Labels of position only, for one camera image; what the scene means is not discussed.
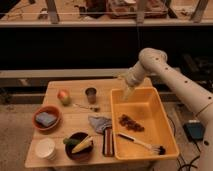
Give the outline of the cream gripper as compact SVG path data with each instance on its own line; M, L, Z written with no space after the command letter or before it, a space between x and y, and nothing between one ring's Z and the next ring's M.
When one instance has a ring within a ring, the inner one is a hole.
M127 85L123 92L124 101L126 101L134 92L133 87L137 87L143 82L146 74L147 72L140 62L137 62L124 73L123 78Z

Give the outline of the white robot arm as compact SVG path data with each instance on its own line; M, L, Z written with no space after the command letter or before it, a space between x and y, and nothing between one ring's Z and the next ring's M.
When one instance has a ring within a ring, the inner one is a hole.
M213 171L213 93L170 67L164 51L144 48L137 63L124 74L124 100L131 96L148 73L157 74L205 127L198 171Z

